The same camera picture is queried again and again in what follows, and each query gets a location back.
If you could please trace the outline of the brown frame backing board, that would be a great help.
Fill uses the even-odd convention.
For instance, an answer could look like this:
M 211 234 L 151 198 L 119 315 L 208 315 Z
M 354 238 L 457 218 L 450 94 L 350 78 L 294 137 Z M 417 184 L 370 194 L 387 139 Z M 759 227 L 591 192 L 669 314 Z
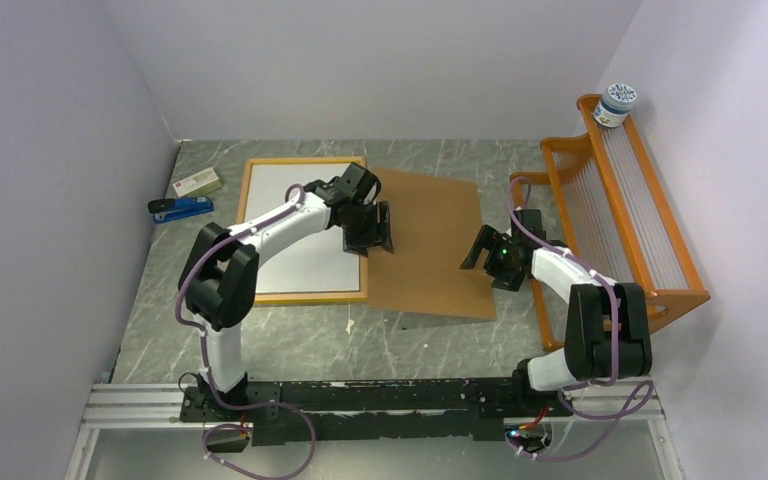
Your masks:
M 474 182 L 376 167 L 390 207 L 393 251 L 369 251 L 368 305 L 381 310 L 496 319 L 490 277 L 462 269 L 483 225 Z

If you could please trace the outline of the building and sky photo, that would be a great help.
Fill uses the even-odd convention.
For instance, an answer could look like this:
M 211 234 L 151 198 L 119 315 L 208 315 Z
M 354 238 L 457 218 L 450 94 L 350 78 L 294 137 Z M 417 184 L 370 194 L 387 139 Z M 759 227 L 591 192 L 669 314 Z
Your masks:
M 293 184 L 328 181 L 341 176 L 348 164 L 256 163 L 246 170 L 243 221 L 279 206 Z M 360 257 L 343 251 L 343 231 L 332 227 L 294 243 L 259 269 L 259 294 L 348 292 L 360 289 Z

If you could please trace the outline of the yellow wooden picture frame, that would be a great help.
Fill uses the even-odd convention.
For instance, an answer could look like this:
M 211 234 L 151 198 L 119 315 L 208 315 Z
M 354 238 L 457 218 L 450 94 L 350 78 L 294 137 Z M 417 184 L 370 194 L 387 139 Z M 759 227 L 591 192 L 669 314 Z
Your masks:
M 338 163 L 351 162 L 358 163 L 360 165 L 366 164 L 366 159 L 363 157 L 298 157 L 298 158 L 250 158 L 246 162 L 244 167 L 240 198 L 237 208 L 236 222 L 238 224 L 244 223 L 241 219 L 242 212 L 241 206 L 245 203 L 246 197 L 246 178 L 245 173 L 252 164 L 256 163 Z M 345 303 L 345 302 L 364 302 L 367 300 L 367 260 L 360 257 L 360 289 L 357 291 L 348 292 L 320 292 L 320 293 L 289 293 L 289 294 L 259 294 L 256 292 L 255 304 L 257 306 L 264 305 L 305 305 L 315 303 Z

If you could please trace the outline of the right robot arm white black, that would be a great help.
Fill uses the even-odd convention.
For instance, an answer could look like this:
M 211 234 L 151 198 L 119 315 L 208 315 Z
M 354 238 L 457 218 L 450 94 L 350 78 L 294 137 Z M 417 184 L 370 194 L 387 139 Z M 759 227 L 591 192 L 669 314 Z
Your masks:
M 611 385 L 649 373 L 652 349 L 643 288 L 598 272 L 563 242 L 547 239 L 539 210 L 513 211 L 508 232 L 481 226 L 461 266 L 481 266 L 493 287 L 506 291 L 535 280 L 567 305 L 562 347 L 528 360 L 527 377 L 509 390 L 519 413 L 537 413 L 548 391 Z

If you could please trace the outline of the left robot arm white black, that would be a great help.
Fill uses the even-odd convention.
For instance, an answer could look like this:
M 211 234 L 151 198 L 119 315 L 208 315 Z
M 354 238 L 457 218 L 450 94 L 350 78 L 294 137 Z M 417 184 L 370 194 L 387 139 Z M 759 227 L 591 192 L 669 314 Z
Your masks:
M 209 410 L 222 420 L 249 408 L 248 374 L 241 353 L 241 323 L 251 311 L 259 270 L 302 239 L 338 227 L 346 253 L 393 252 L 388 202 L 380 179 L 350 163 L 329 180 L 292 184 L 281 205 L 229 228 L 205 225 L 178 281 L 174 314 L 197 330 L 202 365 L 196 374 Z

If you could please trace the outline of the orange wooden rack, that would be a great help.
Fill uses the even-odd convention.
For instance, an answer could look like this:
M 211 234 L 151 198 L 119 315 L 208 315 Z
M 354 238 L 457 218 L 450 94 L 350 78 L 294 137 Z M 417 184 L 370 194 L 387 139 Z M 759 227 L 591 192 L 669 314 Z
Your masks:
M 597 94 L 578 99 L 585 133 L 543 139 L 544 170 L 511 174 L 510 196 L 527 206 L 528 187 L 549 186 L 565 244 L 598 272 L 642 286 L 656 332 L 711 294 L 633 118 L 602 126 L 594 115 L 599 100 Z

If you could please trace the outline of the small blue white jar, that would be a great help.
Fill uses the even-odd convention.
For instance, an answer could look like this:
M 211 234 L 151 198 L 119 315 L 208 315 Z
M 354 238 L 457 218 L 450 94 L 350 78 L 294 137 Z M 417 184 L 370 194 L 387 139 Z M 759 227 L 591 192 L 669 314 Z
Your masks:
M 637 91 L 624 83 L 610 84 L 593 110 L 594 120 L 606 128 L 620 127 L 638 99 Z

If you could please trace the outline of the small staples box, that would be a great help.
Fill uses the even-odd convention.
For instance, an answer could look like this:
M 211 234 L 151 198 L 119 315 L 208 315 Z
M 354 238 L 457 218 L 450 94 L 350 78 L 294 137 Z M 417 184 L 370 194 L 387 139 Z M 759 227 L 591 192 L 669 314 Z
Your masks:
M 205 196 L 222 187 L 222 181 L 212 167 L 184 177 L 172 184 L 178 198 Z

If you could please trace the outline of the blue stapler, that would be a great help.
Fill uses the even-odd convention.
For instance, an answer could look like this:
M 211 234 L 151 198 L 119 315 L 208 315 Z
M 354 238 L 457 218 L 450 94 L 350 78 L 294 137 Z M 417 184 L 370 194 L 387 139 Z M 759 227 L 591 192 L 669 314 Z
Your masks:
M 212 212 L 214 204 L 206 196 L 163 198 L 149 201 L 147 209 L 154 223 L 162 224 Z

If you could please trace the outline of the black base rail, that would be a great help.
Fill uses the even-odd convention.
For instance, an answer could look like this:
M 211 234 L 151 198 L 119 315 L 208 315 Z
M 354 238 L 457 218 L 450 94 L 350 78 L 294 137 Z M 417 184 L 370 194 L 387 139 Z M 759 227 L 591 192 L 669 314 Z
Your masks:
M 189 386 L 179 414 L 193 424 L 246 424 L 256 446 L 289 442 L 469 437 L 495 441 L 535 420 L 569 416 L 554 392 L 509 377 L 251 382 L 249 408 L 224 410 Z

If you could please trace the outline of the aluminium extrusion frame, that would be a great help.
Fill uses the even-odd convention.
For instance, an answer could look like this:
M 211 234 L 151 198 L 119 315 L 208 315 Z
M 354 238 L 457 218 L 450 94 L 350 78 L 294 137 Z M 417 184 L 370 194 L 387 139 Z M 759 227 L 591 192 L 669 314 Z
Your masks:
M 647 379 L 623 380 L 598 393 L 531 390 L 521 371 L 511 377 L 413 380 L 252 382 L 244 405 L 223 407 L 191 384 L 99 384 L 93 387 L 67 468 L 87 476 L 105 429 L 207 431 L 229 424 L 255 446 L 377 439 L 469 437 L 490 441 L 511 432 L 537 433 L 547 454 L 573 423 L 646 421 L 668 479 L 683 476 L 664 411 Z

